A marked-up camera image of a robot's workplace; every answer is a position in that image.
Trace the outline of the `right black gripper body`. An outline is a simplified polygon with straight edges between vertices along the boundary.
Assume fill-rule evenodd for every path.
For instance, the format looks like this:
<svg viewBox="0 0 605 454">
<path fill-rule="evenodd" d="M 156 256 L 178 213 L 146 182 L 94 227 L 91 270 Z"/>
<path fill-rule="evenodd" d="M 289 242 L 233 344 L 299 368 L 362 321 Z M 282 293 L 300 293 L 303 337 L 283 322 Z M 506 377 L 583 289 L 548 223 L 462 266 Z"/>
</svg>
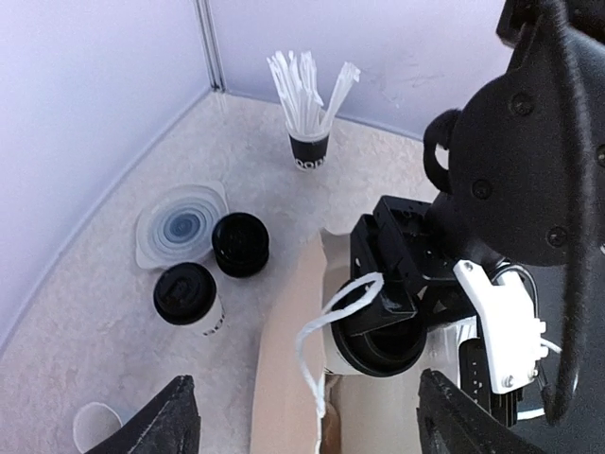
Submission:
<svg viewBox="0 0 605 454">
<path fill-rule="evenodd" d="M 560 421 L 579 383 L 604 242 L 604 5 L 508 1 L 496 33 L 512 51 L 507 71 L 435 119 L 446 132 L 424 137 L 423 164 L 491 250 L 565 266 L 560 365 L 543 393 L 547 419 Z"/>
</svg>

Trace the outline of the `brown paper bag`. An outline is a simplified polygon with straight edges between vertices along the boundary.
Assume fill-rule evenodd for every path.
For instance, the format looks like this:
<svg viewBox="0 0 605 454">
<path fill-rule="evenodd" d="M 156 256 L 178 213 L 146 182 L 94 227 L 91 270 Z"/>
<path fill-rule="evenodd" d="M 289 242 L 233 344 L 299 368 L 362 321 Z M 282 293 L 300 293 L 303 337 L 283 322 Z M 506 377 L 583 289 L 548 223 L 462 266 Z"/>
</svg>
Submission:
<svg viewBox="0 0 605 454">
<path fill-rule="evenodd" d="M 252 453 L 338 453 L 341 423 L 328 331 L 358 315 L 384 278 L 351 278 L 350 239 L 320 230 L 302 248 L 263 328 L 252 405 Z"/>
</svg>

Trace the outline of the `white paper coffee cup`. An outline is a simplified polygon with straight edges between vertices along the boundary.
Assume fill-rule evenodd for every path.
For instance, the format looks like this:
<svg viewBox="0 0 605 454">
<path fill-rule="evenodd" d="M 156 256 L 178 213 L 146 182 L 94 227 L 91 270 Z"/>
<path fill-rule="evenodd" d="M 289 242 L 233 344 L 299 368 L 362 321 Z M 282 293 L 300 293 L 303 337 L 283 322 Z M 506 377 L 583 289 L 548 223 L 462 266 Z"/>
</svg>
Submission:
<svg viewBox="0 0 605 454">
<path fill-rule="evenodd" d="M 204 290 L 196 305 L 196 317 L 192 328 L 204 337 L 215 334 L 221 328 L 225 312 L 216 288 Z"/>
</svg>

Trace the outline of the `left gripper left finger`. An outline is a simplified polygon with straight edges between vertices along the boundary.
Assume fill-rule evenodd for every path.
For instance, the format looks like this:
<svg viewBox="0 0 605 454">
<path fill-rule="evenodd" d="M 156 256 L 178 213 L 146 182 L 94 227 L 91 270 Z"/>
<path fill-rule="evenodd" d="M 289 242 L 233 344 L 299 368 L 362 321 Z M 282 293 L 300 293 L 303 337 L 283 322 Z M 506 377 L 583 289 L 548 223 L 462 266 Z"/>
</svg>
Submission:
<svg viewBox="0 0 605 454">
<path fill-rule="evenodd" d="M 191 375 L 174 377 L 115 434 L 88 453 L 198 454 L 201 418 Z"/>
</svg>

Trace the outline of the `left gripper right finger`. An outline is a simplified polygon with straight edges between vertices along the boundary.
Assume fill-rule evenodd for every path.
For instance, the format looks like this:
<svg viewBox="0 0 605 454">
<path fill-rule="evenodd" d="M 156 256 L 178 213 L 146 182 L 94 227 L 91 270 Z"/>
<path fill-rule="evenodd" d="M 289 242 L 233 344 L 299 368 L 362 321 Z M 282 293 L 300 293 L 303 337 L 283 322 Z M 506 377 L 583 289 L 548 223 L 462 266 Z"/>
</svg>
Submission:
<svg viewBox="0 0 605 454">
<path fill-rule="evenodd" d="M 500 425 L 439 371 L 422 372 L 418 396 L 417 421 L 423 453 L 543 452 Z"/>
</svg>

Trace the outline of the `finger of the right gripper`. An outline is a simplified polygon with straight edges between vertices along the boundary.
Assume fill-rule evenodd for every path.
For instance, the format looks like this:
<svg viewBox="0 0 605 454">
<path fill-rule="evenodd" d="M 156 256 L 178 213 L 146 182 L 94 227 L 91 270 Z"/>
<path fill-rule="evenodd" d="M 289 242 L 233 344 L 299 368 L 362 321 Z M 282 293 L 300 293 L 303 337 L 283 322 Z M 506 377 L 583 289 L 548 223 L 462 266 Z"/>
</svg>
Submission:
<svg viewBox="0 0 605 454">
<path fill-rule="evenodd" d="M 350 337 L 403 337 L 412 331 L 418 311 L 404 280 L 388 271 L 378 246 L 379 228 L 371 215 L 362 215 L 350 235 L 351 278 L 371 272 L 382 275 L 384 284 L 372 302 L 348 321 Z"/>
<path fill-rule="evenodd" d="M 407 284 L 454 284 L 454 261 L 443 251 L 425 215 L 430 204 L 383 196 L 372 217 L 377 227 L 374 256 L 378 269 Z"/>
</svg>

